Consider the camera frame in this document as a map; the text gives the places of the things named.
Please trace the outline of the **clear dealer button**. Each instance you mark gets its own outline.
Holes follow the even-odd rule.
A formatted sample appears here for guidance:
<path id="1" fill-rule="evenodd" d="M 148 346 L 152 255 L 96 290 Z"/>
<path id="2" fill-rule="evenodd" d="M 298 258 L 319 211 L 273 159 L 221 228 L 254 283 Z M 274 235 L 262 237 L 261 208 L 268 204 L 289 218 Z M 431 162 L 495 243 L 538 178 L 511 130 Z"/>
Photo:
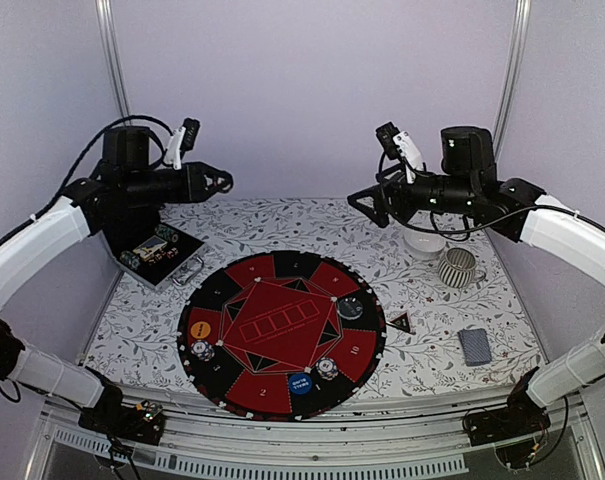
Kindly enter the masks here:
<path id="1" fill-rule="evenodd" d="M 344 320 L 355 321 L 359 319 L 364 307 L 362 302 L 356 297 L 345 297 L 339 299 L 336 305 L 338 316 Z"/>

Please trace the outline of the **orange big blind button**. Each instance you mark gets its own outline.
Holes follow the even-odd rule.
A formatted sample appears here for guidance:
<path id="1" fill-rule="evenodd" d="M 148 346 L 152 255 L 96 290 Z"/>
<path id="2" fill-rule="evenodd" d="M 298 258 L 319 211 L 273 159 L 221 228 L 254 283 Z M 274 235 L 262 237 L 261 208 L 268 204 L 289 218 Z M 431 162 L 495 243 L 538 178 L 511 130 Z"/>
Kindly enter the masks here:
<path id="1" fill-rule="evenodd" d="M 211 325 L 206 321 L 197 321 L 190 326 L 189 333 L 196 340 L 205 339 L 211 334 Z"/>

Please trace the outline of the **blue white chip stack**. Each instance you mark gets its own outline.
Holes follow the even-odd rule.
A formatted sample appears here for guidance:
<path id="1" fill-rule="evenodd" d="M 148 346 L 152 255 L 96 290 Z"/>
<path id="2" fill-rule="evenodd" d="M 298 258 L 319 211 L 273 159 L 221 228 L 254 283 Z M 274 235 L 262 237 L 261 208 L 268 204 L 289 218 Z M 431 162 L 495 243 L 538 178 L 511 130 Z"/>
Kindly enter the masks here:
<path id="1" fill-rule="evenodd" d="M 200 361 L 208 362 L 215 356 L 212 344 L 206 340 L 196 340 L 191 345 L 191 353 Z"/>
<path id="2" fill-rule="evenodd" d="M 331 381 L 339 375 L 337 362 L 330 357 L 320 358 L 315 365 L 318 376 L 321 379 Z"/>

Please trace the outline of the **blue card deck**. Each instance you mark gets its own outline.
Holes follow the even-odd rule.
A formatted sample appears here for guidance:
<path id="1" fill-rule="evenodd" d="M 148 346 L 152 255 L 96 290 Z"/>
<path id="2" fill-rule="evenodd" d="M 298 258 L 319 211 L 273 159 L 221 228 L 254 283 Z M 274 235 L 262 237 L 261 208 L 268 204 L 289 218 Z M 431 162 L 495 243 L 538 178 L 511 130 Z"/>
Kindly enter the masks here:
<path id="1" fill-rule="evenodd" d="M 492 353 L 485 329 L 464 329 L 458 332 L 464 361 L 468 367 L 479 367 L 492 362 Z"/>

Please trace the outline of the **blue small blind button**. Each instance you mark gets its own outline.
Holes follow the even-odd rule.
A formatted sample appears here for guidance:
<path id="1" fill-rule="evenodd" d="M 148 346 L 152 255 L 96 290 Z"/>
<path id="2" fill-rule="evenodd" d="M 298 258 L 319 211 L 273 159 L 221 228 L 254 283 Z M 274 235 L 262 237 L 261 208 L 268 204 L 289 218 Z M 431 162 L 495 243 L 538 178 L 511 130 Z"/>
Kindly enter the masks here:
<path id="1" fill-rule="evenodd" d="M 306 395 L 313 387 L 313 380 L 307 373 L 295 373 L 289 377 L 288 387 L 293 395 Z"/>

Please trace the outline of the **chip row in case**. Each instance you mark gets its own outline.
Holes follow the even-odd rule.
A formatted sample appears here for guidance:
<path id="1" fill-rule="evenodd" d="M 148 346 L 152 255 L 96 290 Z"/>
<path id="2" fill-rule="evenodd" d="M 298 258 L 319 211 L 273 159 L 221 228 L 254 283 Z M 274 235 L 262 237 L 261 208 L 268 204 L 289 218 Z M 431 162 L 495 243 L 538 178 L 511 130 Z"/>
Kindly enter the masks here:
<path id="1" fill-rule="evenodd" d="M 134 252 L 125 250 L 119 256 L 121 264 L 132 271 L 136 271 L 141 265 L 141 258 Z"/>
<path id="2" fill-rule="evenodd" d="M 158 224 L 154 232 L 157 237 L 171 244 L 177 243 L 180 239 L 180 235 L 175 229 L 163 223 Z"/>

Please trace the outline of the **red dice in case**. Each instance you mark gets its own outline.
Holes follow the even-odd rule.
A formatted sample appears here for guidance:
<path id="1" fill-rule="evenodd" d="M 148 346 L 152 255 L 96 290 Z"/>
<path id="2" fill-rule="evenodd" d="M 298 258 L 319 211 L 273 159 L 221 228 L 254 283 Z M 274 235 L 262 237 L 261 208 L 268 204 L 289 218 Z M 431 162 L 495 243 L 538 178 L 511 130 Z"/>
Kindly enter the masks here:
<path id="1" fill-rule="evenodd" d="M 150 260 L 151 263 L 157 263 L 160 262 L 164 259 L 173 259 L 174 257 L 176 257 L 178 255 L 179 251 L 176 248 L 172 248 L 170 250 L 163 250 L 160 252 L 157 252 L 152 259 Z"/>

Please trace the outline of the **card deck in case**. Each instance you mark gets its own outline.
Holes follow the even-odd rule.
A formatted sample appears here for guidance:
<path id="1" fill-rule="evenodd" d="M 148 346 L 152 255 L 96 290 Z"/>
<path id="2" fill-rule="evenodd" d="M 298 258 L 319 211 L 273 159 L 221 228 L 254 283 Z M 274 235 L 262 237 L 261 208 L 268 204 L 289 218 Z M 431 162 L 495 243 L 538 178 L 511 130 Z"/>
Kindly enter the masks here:
<path id="1" fill-rule="evenodd" d="M 158 252 L 161 252 L 167 245 L 168 242 L 164 239 L 157 236 L 152 236 L 136 247 L 133 250 L 133 253 L 146 261 L 148 258 L 151 258 Z"/>

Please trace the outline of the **striped grey mug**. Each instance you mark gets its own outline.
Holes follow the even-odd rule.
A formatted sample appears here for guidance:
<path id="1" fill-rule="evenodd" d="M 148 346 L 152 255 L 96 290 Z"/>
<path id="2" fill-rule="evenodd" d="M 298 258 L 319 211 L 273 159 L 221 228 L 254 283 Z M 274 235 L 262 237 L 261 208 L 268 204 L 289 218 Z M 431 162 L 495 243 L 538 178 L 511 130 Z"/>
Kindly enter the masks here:
<path id="1" fill-rule="evenodd" d="M 448 287 L 463 289 L 486 279 L 486 272 L 478 267 L 476 257 L 463 248 L 451 248 L 443 253 L 438 266 L 438 277 Z"/>

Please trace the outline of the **black triangular card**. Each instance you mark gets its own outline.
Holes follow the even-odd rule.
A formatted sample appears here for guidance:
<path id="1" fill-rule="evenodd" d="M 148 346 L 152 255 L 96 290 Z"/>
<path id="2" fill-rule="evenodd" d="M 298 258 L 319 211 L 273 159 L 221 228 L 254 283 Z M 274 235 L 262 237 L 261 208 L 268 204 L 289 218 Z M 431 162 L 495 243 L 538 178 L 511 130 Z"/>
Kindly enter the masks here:
<path id="1" fill-rule="evenodd" d="M 413 332 L 409 314 L 407 312 L 403 312 L 400 315 L 389 320 L 387 322 L 387 325 L 408 334 L 411 334 Z"/>

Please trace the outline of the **left aluminium corner post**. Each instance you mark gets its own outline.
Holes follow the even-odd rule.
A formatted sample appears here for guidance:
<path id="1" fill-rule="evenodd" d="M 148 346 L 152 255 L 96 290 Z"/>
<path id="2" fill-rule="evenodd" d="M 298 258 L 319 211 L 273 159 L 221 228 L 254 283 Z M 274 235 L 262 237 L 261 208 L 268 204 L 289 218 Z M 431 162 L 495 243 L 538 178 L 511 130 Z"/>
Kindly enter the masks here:
<path id="1" fill-rule="evenodd" d="M 98 29 L 115 105 L 121 117 L 131 114 L 113 18 L 112 2 L 95 1 Z"/>

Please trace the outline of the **aluminium corner post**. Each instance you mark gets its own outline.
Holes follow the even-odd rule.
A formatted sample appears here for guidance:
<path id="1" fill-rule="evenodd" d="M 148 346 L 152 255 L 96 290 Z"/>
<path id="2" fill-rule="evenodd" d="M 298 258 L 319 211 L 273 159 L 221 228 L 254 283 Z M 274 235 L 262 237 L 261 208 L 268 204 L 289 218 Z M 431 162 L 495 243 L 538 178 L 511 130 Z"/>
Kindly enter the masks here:
<path id="1" fill-rule="evenodd" d="M 516 94 L 519 73 L 525 54 L 531 8 L 531 0 L 517 0 L 515 2 L 506 73 L 494 125 L 494 153 L 496 156 L 499 155 L 505 140 L 508 121 Z"/>
<path id="2" fill-rule="evenodd" d="M 131 114 L 113 18 L 112 2 L 95 1 L 98 29 L 115 105 L 121 117 Z"/>

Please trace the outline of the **right aluminium corner post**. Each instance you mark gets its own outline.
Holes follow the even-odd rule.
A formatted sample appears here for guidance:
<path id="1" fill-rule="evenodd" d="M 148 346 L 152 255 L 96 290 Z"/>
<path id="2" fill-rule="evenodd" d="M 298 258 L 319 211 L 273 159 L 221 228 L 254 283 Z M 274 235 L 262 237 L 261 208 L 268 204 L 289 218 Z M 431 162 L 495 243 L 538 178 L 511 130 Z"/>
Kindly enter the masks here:
<path id="1" fill-rule="evenodd" d="M 494 153 L 496 156 L 499 155 L 505 140 L 508 121 L 516 94 L 519 73 L 525 54 L 531 8 L 531 0 L 517 0 L 515 2 L 506 73 L 494 125 Z"/>

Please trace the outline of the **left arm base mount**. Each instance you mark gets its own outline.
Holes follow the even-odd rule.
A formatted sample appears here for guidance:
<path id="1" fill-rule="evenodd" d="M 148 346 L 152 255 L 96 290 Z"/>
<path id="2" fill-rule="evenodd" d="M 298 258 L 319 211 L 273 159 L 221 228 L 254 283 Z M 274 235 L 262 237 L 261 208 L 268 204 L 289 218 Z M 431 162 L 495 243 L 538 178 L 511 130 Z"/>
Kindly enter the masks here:
<path id="1" fill-rule="evenodd" d="M 78 425 L 107 438 L 158 446 L 166 417 L 159 404 L 148 400 L 126 406 L 120 397 L 101 398 L 94 407 L 82 408 Z"/>

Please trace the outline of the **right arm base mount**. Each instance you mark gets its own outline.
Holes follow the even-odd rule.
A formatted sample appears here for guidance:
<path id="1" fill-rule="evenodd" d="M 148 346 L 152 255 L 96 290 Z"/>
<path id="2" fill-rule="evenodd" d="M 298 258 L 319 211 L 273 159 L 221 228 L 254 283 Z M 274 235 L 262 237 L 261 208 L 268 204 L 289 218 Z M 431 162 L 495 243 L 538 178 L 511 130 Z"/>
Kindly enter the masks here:
<path id="1" fill-rule="evenodd" d="M 508 400 L 504 407 L 473 410 L 462 419 L 462 428 L 472 446 L 542 432 L 550 425 L 546 409 L 529 400 Z"/>

